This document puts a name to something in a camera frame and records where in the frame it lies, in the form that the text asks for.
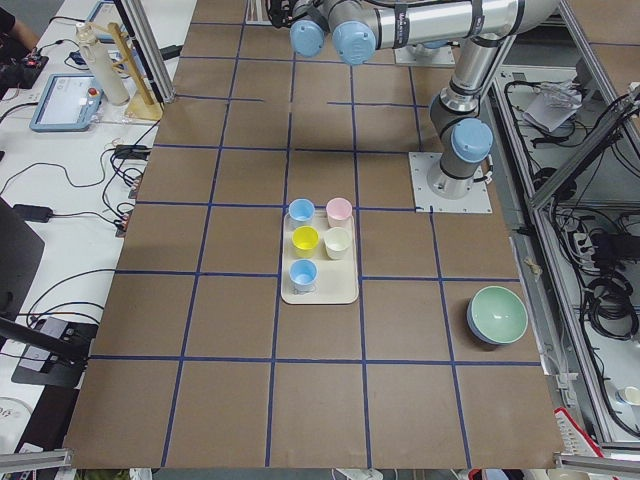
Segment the green bowl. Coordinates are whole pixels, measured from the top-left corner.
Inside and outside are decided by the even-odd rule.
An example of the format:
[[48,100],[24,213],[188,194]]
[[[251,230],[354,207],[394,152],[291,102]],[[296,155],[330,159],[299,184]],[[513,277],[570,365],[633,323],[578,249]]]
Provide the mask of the green bowl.
[[469,302],[467,323],[480,340],[507,345],[522,338],[529,320],[520,297],[504,287],[491,286]]

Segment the tray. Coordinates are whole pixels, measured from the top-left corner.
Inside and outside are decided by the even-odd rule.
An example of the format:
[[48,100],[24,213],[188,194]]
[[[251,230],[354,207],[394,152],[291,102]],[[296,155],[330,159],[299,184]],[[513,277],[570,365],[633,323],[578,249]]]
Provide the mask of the tray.
[[311,224],[320,234],[320,243],[312,260],[318,267],[318,279],[313,292],[297,293],[289,278],[289,267],[298,260],[291,237],[294,228],[291,226],[289,214],[285,216],[283,229],[284,241],[282,247],[282,284],[280,296],[292,305],[344,305],[357,300],[360,289],[358,286],[358,262],[356,251],[355,228],[353,218],[346,229],[351,234],[351,249],[340,260],[331,260],[324,249],[324,233],[329,230],[326,211],[316,211]]

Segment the robotic arm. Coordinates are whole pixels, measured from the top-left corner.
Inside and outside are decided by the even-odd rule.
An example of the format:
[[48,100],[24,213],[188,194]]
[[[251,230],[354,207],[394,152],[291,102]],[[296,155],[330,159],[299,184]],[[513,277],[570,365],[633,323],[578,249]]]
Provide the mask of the robotic arm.
[[[488,77],[499,47],[506,37],[546,20],[558,4],[558,0],[280,0],[279,4],[283,2],[290,13],[285,15],[290,20],[285,26],[291,27],[291,45],[305,57],[320,53],[328,33],[349,65],[360,65],[383,48],[468,39],[449,85],[430,109],[445,152],[438,168],[429,173],[429,184],[452,199],[466,194],[493,144],[491,130],[475,116],[479,94],[492,80]],[[272,23],[282,26],[273,19]]]

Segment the white desk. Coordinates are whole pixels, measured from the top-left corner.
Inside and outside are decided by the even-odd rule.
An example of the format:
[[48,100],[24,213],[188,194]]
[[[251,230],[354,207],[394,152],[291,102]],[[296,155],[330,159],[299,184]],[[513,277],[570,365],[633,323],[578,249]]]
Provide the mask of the white desk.
[[[143,1],[149,22],[160,47],[181,45],[187,34],[189,20],[193,14],[196,0],[173,0],[171,2]],[[66,0],[57,15],[75,18],[86,17],[94,0]],[[42,36],[39,46],[47,45],[62,38],[75,40],[75,23],[68,20],[55,20]],[[22,90],[15,99],[0,103],[0,113],[13,105],[37,101],[44,86],[53,73],[77,73],[64,64],[70,51],[76,47],[69,42],[44,49],[49,63],[40,78],[30,90]],[[173,77],[178,59],[167,62],[169,73]],[[133,93],[131,79],[126,81],[127,88]],[[10,98],[15,90],[9,90]],[[0,162],[0,189],[14,173],[32,163],[42,161],[64,165],[76,184],[93,183],[101,178],[100,154],[111,146],[112,142],[133,143],[151,125],[147,121],[129,121],[124,118],[125,107],[103,104],[100,123],[91,125],[87,132],[80,133],[35,133],[29,130],[29,121],[34,108],[25,108],[12,113],[1,125],[0,149],[6,152]],[[155,130],[141,142],[152,145]],[[72,188],[61,169],[38,166],[16,178],[6,189],[3,198],[13,205],[25,203],[51,207],[56,213],[75,213],[80,211],[103,212],[101,200],[105,183],[113,174],[104,158],[107,171],[106,180],[95,187]],[[116,179],[109,188],[112,205],[127,199],[129,188]],[[33,302],[54,283],[76,273],[100,268],[115,268],[122,248],[122,240],[115,237],[115,227],[97,217],[77,217],[71,219],[52,219],[46,224],[30,226],[45,241],[42,263],[33,282],[29,295],[23,305],[27,311]],[[97,273],[70,281],[48,295],[36,311],[68,301],[90,301],[104,305],[112,274]],[[100,311],[94,307],[76,306],[72,311],[88,313],[100,318]],[[65,317],[72,321],[81,318]],[[20,355],[24,345],[8,341],[2,351],[11,355]],[[35,406],[42,387],[18,385],[11,382],[11,375],[18,360],[0,356],[0,396],[22,400],[31,408]]]

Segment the bottle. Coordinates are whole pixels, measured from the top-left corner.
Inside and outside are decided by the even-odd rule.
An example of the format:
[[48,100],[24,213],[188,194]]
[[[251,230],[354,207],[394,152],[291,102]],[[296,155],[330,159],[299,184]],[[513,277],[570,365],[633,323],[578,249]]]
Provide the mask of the bottle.
[[100,43],[93,29],[86,23],[76,24],[76,38],[80,55],[96,77],[109,103],[123,105],[129,100],[129,92],[113,69],[113,62],[106,47]]

